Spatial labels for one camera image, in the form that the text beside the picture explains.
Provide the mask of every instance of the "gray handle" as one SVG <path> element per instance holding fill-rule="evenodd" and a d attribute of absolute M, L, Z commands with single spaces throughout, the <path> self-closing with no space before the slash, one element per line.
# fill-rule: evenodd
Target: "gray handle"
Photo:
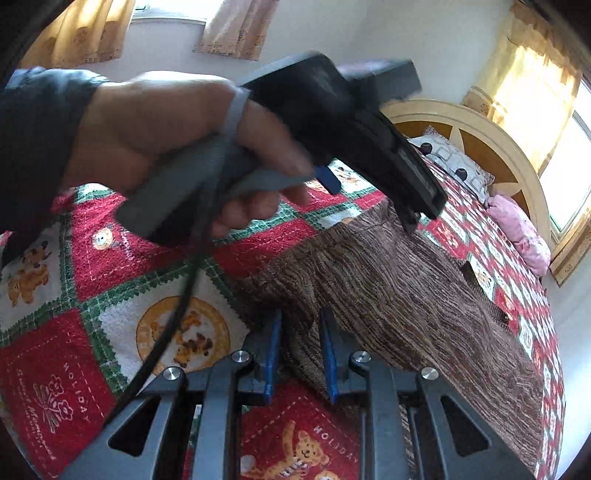
<path fill-rule="evenodd" d="M 283 190 L 309 181 L 310 177 L 288 177 L 260 168 L 247 150 L 228 145 L 222 135 L 211 136 L 177 153 L 144 183 L 115 215 L 130 232 L 149 238 L 160 224 L 200 186 L 212 178 L 216 162 L 223 162 L 220 184 L 228 186 L 223 201 L 252 192 Z"/>

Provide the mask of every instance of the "red quilt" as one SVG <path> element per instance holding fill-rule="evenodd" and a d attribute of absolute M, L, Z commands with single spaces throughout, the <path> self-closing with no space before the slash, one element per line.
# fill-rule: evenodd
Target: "red quilt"
<path fill-rule="evenodd" d="M 421 220 L 420 234 L 470 262 L 543 376 L 544 436 L 535 474 L 539 480 L 552 478 L 564 388 L 543 288 L 476 200 L 430 166 L 450 201 L 439 219 Z M 241 346 L 248 331 L 235 313 L 228 279 L 256 272 L 287 248 L 384 198 L 343 164 L 332 168 L 342 194 L 331 196 L 312 182 L 307 207 L 282 203 L 272 219 L 253 222 L 216 244 L 183 319 L 182 338 L 155 374 L 171 364 L 186 371 L 205 368 Z M 24 258 L 2 270 L 0 416 L 43 478 L 56 478 L 98 432 L 114 395 L 157 338 L 187 269 L 183 249 L 157 247 L 114 221 L 121 201 L 101 186 L 78 188 L 60 199 L 67 208 Z M 191 338 L 200 341 L 196 351 L 183 345 Z M 294 460 L 304 447 L 314 452 L 305 466 Z M 241 468 L 244 478 L 353 480 L 357 447 L 346 422 L 294 381 L 280 388 L 273 407 L 245 414 Z"/>

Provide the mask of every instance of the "bed frame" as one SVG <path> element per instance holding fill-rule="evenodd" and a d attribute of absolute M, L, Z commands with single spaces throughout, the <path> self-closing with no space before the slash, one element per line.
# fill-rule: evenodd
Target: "bed frame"
<path fill-rule="evenodd" d="M 409 137 L 422 136 L 431 125 L 496 180 L 492 193 L 513 197 L 551 245 L 550 214 L 542 185 L 530 161 L 505 131 L 462 105 L 438 100 L 390 102 L 382 112 Z"/>

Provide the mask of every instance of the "dark jacket sleeve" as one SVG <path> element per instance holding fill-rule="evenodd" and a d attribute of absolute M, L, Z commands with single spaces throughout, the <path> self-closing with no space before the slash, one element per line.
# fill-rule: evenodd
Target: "dark jacket sleeve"
<path fill-rule="evenodd" d="M 2 265 L 22 253 L 48 220 L 78 124 L 106 81 L 87 70 L 39 67 L 17 70 L 0 94 L 0 232 L 17 233 Z"/>

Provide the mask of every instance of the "yellow curtain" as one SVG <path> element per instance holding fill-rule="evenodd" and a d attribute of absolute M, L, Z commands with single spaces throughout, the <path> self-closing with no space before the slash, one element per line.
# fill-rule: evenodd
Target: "yellow curtain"
<path fill-rule="evenodd" d="M 496 51 L 462 102 L 505 130 L 544 171 L 572 113 L 581 72 L 551 25 L 515 1 Z"/>
<path fill-rule="evenodd" d="M 72 68 L 118 59 L 135 0 L 74 0 L 41 34 L 20 67 Z"/>
<path fill-rule="evenodd" d="M 570 228 L 552 252 L 550 271 L 562 286 L 591 247 L 591 208 Z"/>
<path fill-rule="evenodd" d="M 279 0 L 223 0 L 205 25 L 197 50 L 258 60 Z"/>

